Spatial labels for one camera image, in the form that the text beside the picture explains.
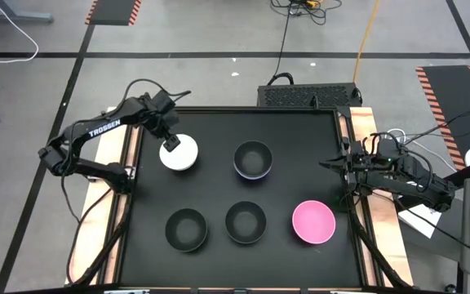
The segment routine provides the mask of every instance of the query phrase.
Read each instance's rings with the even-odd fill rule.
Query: pink bowl
[[[304,201],[293,212],[293,229],[310,244],[322,244],[335,232],[335,215],[324,203]]]

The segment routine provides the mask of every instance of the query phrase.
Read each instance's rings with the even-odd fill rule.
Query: hazard tape
[[[135,24],[137,20],[137,15],[139,14],[141,0],[135,0],[134,7],[131,9],[130,20],[128,21],[128,25],[132,26]]]
[[[416,75],[418,76],[418,80],[420,81],[420,85],[422,85],[423,92],[425,93],[425,98],[429,103],[429,107],[431,108],[432,115],[437,120],[438,125],[446,124],[446,117],[444,116],[443,112],[441,111],[440,103],[438,103],[438,99],[434,94],[434,90],[432,89],[431,84],[429,83],[429,79],[427,74],[421,67],[416,68]],[[454,141],[454,137],[450,132],[448,126],[439,127],[440,133],[442,134],[444,141],[446,143],[447,150],[449,151],[449,155],[451,160],[453,161],[454,167],[456,170],[462,170],[465,168],[465,162],[463,161],[462,155],[458,150],[458,146]]]
[[[89,25],[90,24],[90,18],[91,14],[94,13],[95,10],[95,5],[97,5],[98,0],[94,0],[94,2],[91,4],[90,11],[88,12],[88,16],[86,16],[85,24]]]

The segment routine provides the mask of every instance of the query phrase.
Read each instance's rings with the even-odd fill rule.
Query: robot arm
[[[88,140],[116,127],[142,125],[154,137],[164,138],[164,147],[171,152],[180,144],[177,136],[170,133],[170,127],[179,121],[174,107],[175,102],[165,91],[159,91],[154,98],[145,93],[141,97],[125,99],[115,110],[66,127],[59,136],[38,151],[39,158],[54,176],[77,173],[99,177],[116,193],[128,193],[131,189],[128,175],[119,163],[104,165],[81,159],[81,148]]]
[[[373,189],[381,189],[405,196],[400,200],[404,207],[422,203],[437,212],[447,211],[458,188],[426,169],[410,153],[395,140],[380,138],[375,154],[368,154],[362,143],[356,141],[341,158],[320,164],[343,172],[349,189],[360,194],[371,195]]]

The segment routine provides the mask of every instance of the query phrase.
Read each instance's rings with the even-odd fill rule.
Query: black mat
[[[469,66],[427,66],[416,71],[438,124],[470,110]],[[470,149],[470,115],[441,128],[441,133],[456,168],[465,167],[463,159]]]
[[[301,242],[290,220],[299,203],[309,199],[333,203],[343,193],[338,175],[318,165],[338,151],[333,112],[180,113],[180,118],[175,131],[197,141],[198,161],[185,172],[170,171],[158,158],[162,142],[143,137],[122,285],[359,286],[346,214],[335,213],[335,235],[317,246]],[[233,153],[247,140],[261,140],[273,152],[272,170],[262,181],[248,182],[234,171]],[[244,200],[260,205],[268,219],[264,236],[250,246],[236,244],[224,226],[228,209]],[[176,251],[164,236],[167,219],[185,207],[204,215],[210,228],[206,243],[192,254]]]
[[[141,0],[94,0],[87,25],[134,25]]]

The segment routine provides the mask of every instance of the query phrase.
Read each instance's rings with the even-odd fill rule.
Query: metal bracket
[[[135,174],[137,173],[137,169],[135,167],[125,167],[124,170],[126,171],[126,173],[129,175],[129,179],[130,180],[133,180],[135,179]],[[85,176],[86,179],[91,182],[91,183],[95,183],[96,181],[98,180],[102,180],[101,178],[97,177],[97,176]]]
[[[351,109],[349,106],[337,106],[336,111],[345,118],[351,118]]]

